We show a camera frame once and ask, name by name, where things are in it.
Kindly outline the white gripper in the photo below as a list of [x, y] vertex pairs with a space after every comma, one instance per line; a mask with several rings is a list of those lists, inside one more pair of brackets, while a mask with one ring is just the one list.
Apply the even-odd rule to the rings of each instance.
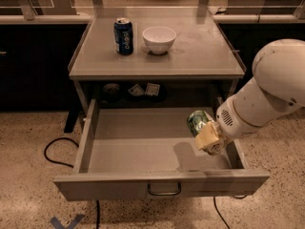
[[[234, 108], [234, 98], [232, 96], [217, 109], [216, 122], [228, 142], [258, 131], [257, 127], [247, 123], [238, 115]], [[218, 151], [222, 148], [222, 140], [211, 121], [202, 127], [194, 140], [196, 147], [201, 151]]]

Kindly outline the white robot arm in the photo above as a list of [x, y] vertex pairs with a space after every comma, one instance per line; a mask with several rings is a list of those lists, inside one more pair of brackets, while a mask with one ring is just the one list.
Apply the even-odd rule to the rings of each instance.
[[253, 77], [216, 111], [200, 122], [195, 145], [217, 155], [237, 138], [305, 106], [305, 42], [275, 40], [254, 57]]

